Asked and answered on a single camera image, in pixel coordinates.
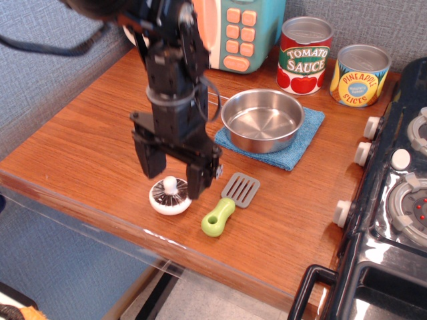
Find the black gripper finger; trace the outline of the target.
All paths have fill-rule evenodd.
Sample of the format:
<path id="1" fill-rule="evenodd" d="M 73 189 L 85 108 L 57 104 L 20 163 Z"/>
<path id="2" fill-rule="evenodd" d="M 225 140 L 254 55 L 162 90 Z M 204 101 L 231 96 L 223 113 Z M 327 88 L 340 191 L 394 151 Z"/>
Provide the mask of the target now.
<path id="1" fill-rule="evenodd" d="M 134 135 L 133 140 L 144 175 L 149 179 L 157 177 L 166 168 L 165 153 L 156 142 L 140 135 Z"/>
<path id="2" fill-rule="evenodd" d="M 191 200 L 199 199 L 203 191 L 211 186 L 216 176 L 212 161 L 196 161 L 186 168 L 187 190 Z"/>

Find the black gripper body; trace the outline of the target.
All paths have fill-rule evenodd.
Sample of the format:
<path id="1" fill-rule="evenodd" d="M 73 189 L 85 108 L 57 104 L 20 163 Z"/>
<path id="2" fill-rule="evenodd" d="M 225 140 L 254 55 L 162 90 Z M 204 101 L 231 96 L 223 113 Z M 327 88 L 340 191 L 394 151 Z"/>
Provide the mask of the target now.
<path id="1" fill-rule="evenodd" d="M 221 149 L 207 136 L 208 86 L 196 85 L 183 95 L 165 95 L 148 87 L 146 95 L 151 103 L 151 113 L 134 111 L 133 135 L 156 142 L 165 153 L 191 164 L 212 161 L 217 179 L 222 174 L 219 158 Z"/>

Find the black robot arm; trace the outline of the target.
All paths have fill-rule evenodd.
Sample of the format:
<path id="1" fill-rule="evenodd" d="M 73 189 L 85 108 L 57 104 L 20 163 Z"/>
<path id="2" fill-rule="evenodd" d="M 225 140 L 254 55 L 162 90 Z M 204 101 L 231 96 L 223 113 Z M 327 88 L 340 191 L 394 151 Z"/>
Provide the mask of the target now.
<path id="1" fill-rule="evenodd" d="M 144 174 L 166 168 L 168 155 L 187 165 L 187 190 L 198 199 L 220 173 L 222 150 L 207 135 L 209 52 L 191 1 L 66 1 L 90 19 L 129 30 L 147 72 L 151 113 L 134 111 L 133 140 Z"/>

